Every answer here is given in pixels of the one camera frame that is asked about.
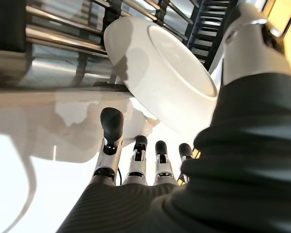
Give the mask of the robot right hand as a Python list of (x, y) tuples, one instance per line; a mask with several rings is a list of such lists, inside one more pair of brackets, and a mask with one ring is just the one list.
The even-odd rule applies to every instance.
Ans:
[(249, 3), (225, 20), (219, 96), (185, 185), (94, 178), (58, 231), (291, 233), (291, 68), (271, 28)]

